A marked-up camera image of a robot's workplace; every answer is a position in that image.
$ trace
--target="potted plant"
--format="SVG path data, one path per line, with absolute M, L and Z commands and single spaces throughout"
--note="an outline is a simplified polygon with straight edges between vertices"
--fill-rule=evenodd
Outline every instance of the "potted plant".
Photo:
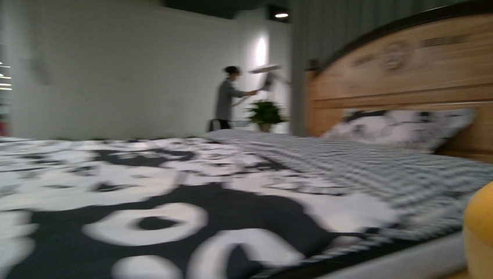
M 268 100 L 254 102 L 248 110 L 253 114 L 249 117 L 250 122 L 256 123 L 260 131 L 269 132 L 272 124 L 284 122 L 279 115 L 279 107 L 276 103 Z

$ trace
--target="yellow object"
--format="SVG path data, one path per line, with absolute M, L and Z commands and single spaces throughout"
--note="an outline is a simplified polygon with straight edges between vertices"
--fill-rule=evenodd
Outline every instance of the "yellow object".
M 480 189 L 464 213 L 467 268 L 473 279 L 493 278 L 493 182 Z

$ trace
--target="carved emblem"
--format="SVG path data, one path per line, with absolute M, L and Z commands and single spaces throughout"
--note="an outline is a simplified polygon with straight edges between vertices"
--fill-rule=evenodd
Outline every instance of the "carved emblem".
M 381 65 L 385 70 L 393 71 L 402 68 L 411 57 L 411 46 L 405 41 L 391 42 L 381 51 Z

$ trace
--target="patterned pillowcase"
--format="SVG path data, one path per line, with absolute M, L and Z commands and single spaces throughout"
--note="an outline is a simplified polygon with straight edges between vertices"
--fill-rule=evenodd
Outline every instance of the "patterned pillowcase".
M 435 112 L 346 109 L 344 113 L 345 119 L 321 138 L 377 144 L 408 152 L 433 153 L 473 122 L 476 109 Z

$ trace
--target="wooden headboard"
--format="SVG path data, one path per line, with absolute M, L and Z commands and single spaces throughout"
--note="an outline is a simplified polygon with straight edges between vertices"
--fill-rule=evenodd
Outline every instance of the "wooden headboard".
M 493 163 L 493 1 L 423 12 L 364 35 L 308 71 L 309 133 L 346 108 L 475 107 L 475 122 L 437 153 Z

